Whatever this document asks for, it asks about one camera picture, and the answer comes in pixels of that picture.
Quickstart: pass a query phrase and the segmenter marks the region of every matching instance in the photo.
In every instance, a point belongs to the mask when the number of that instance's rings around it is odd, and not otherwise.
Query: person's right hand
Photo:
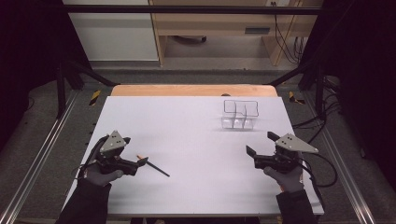
[[[303,184],[303,168],[301,166],[295,167],[287,174],[281,174],[273,168],[267,166],[264,168],[264,173],[276,180],[282,191],[293,193],[304,189]]]

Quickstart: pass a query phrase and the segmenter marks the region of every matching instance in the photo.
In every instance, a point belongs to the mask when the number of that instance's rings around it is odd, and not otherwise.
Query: yellow and black tape
[[[289,101],[300,105],[305,105],[305,100],[297,100],[294,97],[294,93],[292,91],[289,91]]]
[[[99,98],[99,94],[100,94],[100,91],[95,91],[93,93],[92,98],[90,100],[90,105],[95,105],[96,104],[96,101]]]

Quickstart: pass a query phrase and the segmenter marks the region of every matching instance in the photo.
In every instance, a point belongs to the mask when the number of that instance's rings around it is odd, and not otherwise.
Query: black horizontal bar
[[[322,7],[217,7],[217,6],[114,6],[114,5],[42,5],[46,10],[69,13],[182,13],[182,14],[270,14],[320,15],[334,10]]]

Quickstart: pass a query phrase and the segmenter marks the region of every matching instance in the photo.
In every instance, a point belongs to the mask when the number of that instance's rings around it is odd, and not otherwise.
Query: black curtain
[[[325,1],[337,6],[341,1]],[[357,0],[337,26],[320,65],[324,75],[339,77],[340,101],[362,152],[375,159],[396,189],[396,16],[393,0]],[[307,43],[303,63],[320,48],[324,36],[337,22],[319,16]],[[304,73],[303,85],[315,81],[316,70]]]
[[[29,91],[55,80],[60,62],[91,68],[68,14],[41,4],[63,2],[3,0],[0,6],[0,150],[29,104]]]

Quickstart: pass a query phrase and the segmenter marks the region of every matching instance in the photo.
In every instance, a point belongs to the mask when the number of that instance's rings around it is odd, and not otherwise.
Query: gloved hand
[[[99,144],[95,151],[92,154],[92,160],[90,161],[90,163],[94,160],[97,159],[99,153],[100,153],[100,148],[102,147],[102,145],[105,142]],[[109,182],[116,180],[118,178],[121,178],[123,176],[123,171],[122,170],[116,170],[113,173],[107,174],[107,175],[103,175],[100,172],[100,167],[99,164],[97,163],[93,163],[91,165],[89,165],[87,167],[87,169],[85,169],[84,171],[84,178],[87,179],[88,181],[90,181],[91,183],[93,183],[94,185],[97,186],[105,186],[107,185]]]
[[[304,189],[303,168],[301,166],[297,166],[287,174],[281,174],[273,168],[267,166],[264,168],[264,173],[276,180],[282,191],[293,193]]]

